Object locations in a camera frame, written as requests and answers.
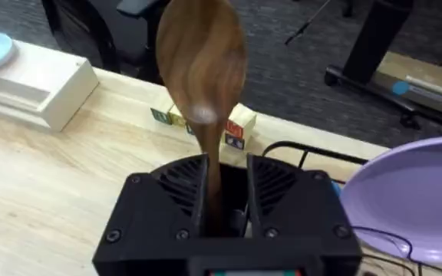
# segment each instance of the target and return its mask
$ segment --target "screw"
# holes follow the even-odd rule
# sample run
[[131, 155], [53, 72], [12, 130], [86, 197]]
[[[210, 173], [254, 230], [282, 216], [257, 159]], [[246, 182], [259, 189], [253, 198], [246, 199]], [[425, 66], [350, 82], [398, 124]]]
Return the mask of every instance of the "screw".
[[121, 236], [120, 230], [115, 229], [108, 232], [106, 239], [107, 242], [114, 243], [120, 240], [120, 236]]
[[319, 172], [316, 172], [313, 175], [313, 179], [315, 179], [315, 180], [322, 180], [323, 178], [324, 178], [324, 175], [322, 173], [319, 173]]
[[349, 228], [343, 225], [337, 225], [334, 227], [334, 234], [339, 238], [349, 238], [351, 236], [351, 232]]
[[182, 229], [177, 232], [177, 234], [175, 235], [175, 238], [178, 240], [182, 240], [182, 239], [188, 239], [189, 236], [190, 236], [189, 232], [185, 229]]
[[266, 231], [266, 237], [267, 238], [275, 238], [279, 235], [279, 231], [277, 231], [277, 229], [275, 228], [269, 228]]

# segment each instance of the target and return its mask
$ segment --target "white wooden block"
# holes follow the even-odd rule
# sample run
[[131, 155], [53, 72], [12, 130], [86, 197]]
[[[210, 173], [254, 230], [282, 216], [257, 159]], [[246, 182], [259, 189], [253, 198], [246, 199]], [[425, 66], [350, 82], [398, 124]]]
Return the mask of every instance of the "white wooden block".
[[257, 113], [238, 103], [229, 115], [222, 141], [239, 150], [244, 150], [252, 135]]
[[14, 41], [0, 67], [0, 115], [60, 131], [98, 85], [84, 57]]
[[170, 116], [170, 119], [172, 120], [172, 124], [179, 127], [185, 127], [186, 121], [182, 117], [182, 113], [176, 107], [176, 105], [173, 105], [173, 107], [168, 112], [168, 115]]

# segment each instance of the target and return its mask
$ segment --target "wooden board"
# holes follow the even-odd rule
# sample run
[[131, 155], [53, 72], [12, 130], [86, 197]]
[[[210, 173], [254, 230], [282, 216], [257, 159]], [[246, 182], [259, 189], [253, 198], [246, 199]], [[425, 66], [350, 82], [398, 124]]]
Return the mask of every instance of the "wooden board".
[[83, 57], [15, 41], [0, 67], [0, 116], [60, 131], [98, 85]]
[[[91, 259], [125, 178], [200, 153], [191, 135], [152, 118], [164, 87], [95, 72], [101, 84], [60, 133], [0, 118], [0, 276], [95, 276]], [[259, 114], [247, 151], [260, 154], [279, 140], [367, 159], [387, 150]], [[245, 155], [221, 146], [223, 162], [244, 166]], [[270, 156], [297, 164], [300, 153]], [[306, 166], [339, 179], [357, 169], [311, 154]]]

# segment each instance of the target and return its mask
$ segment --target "lavender plate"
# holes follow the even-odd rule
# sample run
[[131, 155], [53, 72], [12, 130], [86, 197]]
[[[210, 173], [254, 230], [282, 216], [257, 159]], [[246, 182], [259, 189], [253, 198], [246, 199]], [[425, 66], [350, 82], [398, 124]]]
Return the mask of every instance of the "lavender plate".
[[[392, 149], [366, 163], [341, 193], [353, 225], [392, 232], [416, 261], [442, 264], [442, 137]], [[378, 250], [405, 258], [405, 241], [356, 230]]]

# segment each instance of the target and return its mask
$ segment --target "light wood tabletop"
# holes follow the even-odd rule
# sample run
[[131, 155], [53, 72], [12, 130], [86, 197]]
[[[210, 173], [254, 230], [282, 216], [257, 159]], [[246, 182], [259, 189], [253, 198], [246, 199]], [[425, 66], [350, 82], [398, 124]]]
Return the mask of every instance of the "light wood tabletop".
[[[91, 259], [126, 177], [200, 153], [194, 136], [151, 116], [164, 87], [95, 72], [101, 84], [60, 133], [0, 118], [0, 275], [96, 275]], [[244, 166], [247, 152], [280, 140], [365, 159], [387, 150], [259, 113], [246, 151], [222, 145], [221, 160]], [[270, 156], [297, 164], [301, 153]], [[342, 180], [358, 168], [311, 154], [305, 167]]]

